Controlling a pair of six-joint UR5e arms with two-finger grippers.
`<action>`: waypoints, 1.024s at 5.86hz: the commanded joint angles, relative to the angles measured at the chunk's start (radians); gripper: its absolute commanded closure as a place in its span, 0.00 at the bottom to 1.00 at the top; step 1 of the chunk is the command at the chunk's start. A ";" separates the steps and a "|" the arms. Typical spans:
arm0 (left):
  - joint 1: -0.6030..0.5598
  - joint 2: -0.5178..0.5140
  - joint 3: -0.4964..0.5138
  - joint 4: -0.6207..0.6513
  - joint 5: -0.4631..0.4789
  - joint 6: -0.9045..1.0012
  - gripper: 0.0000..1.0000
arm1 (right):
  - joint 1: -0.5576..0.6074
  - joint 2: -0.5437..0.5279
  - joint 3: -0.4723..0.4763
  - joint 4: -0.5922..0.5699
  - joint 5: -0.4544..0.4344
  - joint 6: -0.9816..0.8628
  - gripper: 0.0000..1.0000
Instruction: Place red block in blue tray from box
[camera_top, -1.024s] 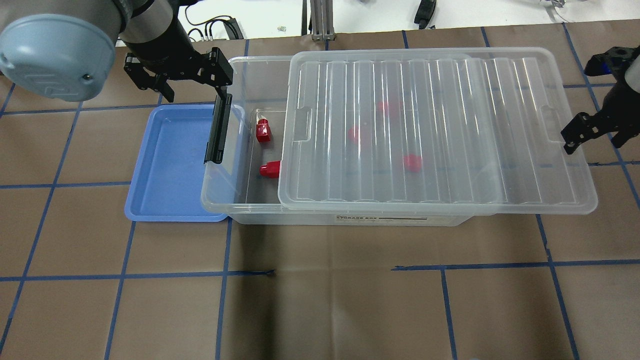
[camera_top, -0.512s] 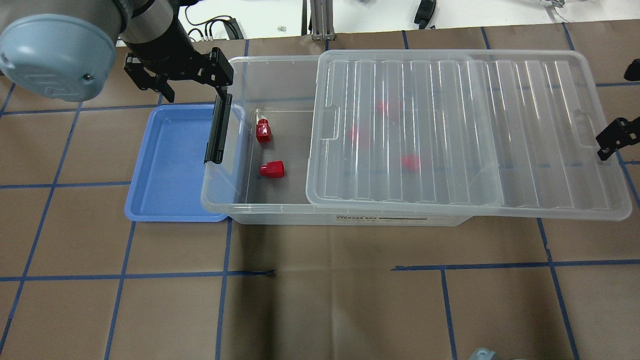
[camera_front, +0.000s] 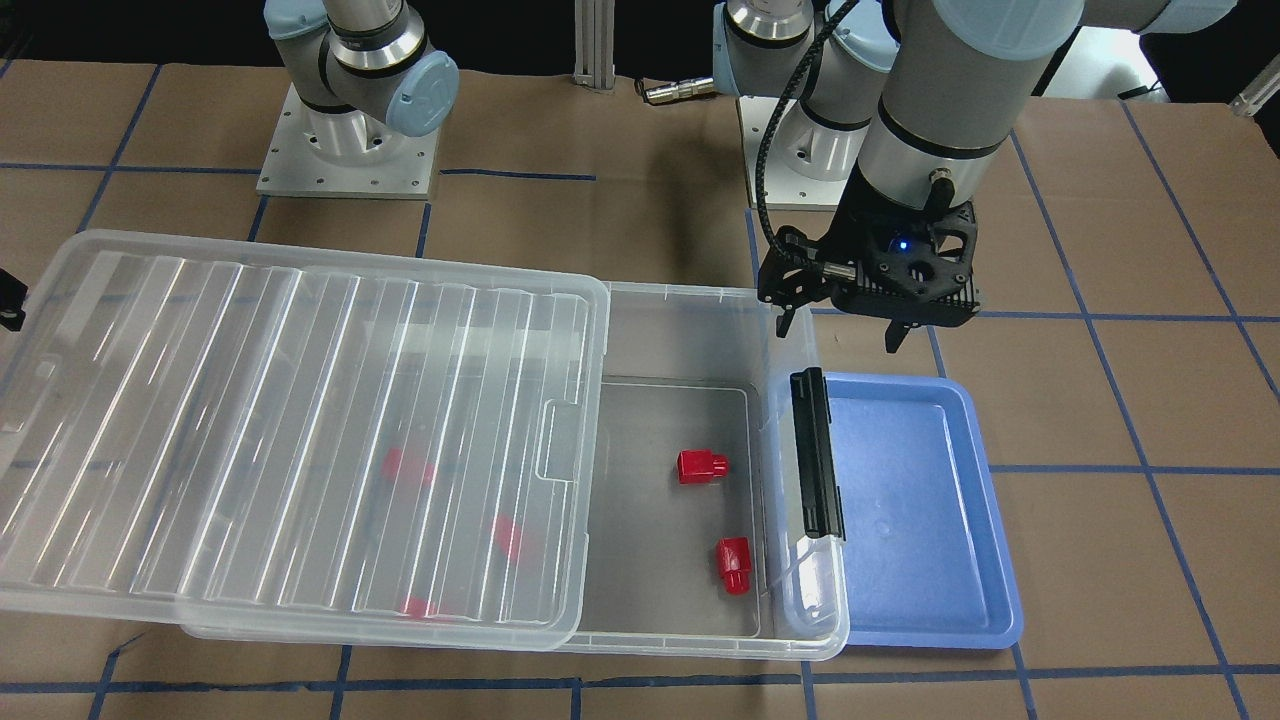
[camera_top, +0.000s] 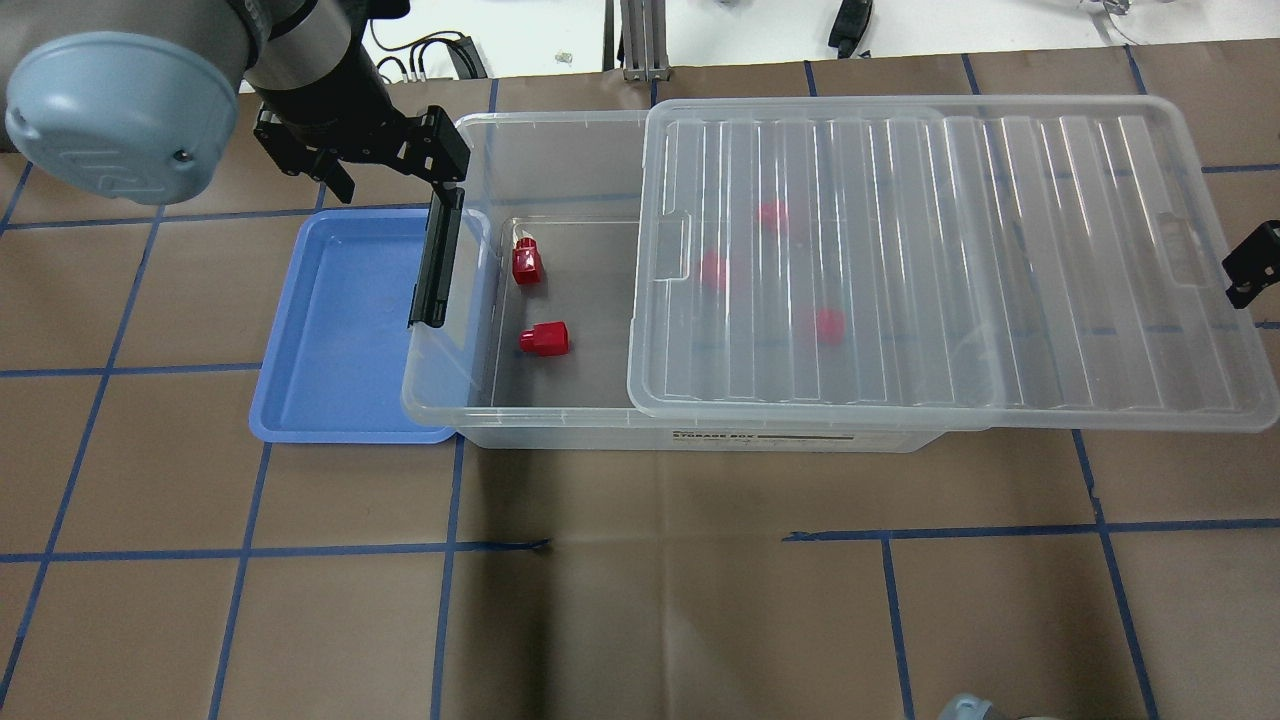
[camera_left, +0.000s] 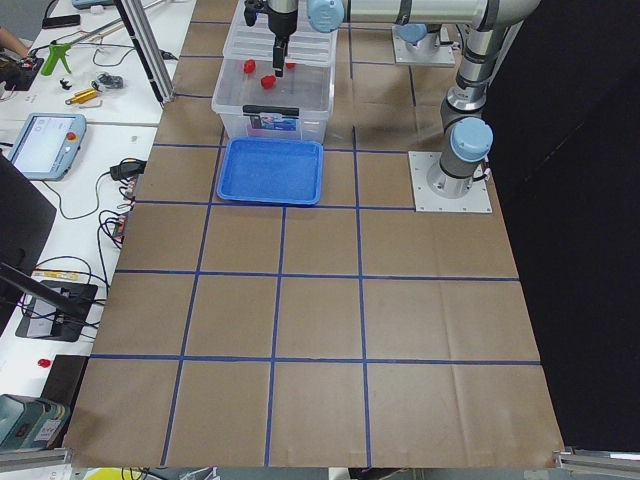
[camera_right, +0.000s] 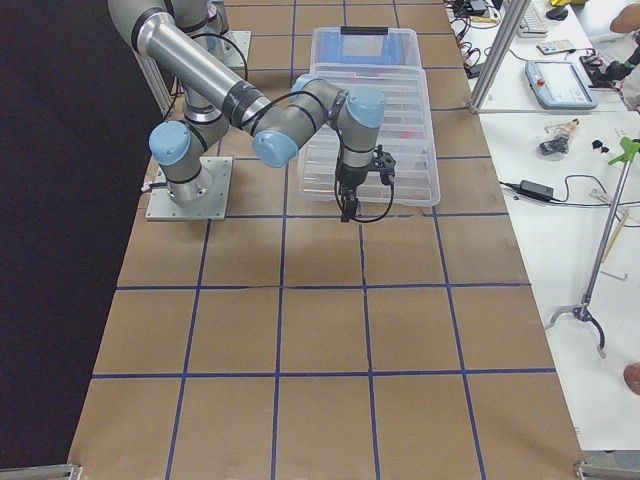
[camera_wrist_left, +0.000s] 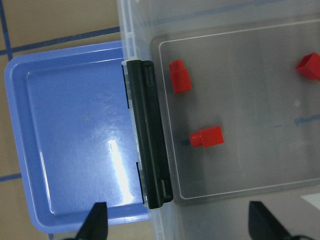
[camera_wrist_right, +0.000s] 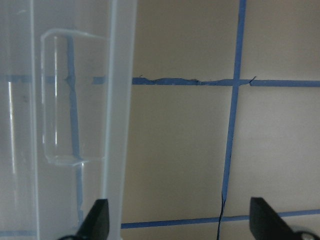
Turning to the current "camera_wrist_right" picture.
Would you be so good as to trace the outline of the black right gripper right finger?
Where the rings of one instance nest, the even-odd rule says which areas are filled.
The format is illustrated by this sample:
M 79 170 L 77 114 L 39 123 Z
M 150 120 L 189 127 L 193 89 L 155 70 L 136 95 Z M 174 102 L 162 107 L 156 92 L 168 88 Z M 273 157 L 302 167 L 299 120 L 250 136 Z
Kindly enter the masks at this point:
M 249 229 L 256 240 L 318 240 L 310 230 L 291 228 L 262 197 L 252 197 Z

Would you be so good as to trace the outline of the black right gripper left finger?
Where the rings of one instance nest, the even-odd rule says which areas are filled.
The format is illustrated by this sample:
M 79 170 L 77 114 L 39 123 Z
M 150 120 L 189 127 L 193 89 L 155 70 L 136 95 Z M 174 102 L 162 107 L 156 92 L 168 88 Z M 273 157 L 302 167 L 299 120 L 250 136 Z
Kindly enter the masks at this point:
M 78 231 L 60 240 L 106 240 L 110 233 L 108 199 L 97 199 Z

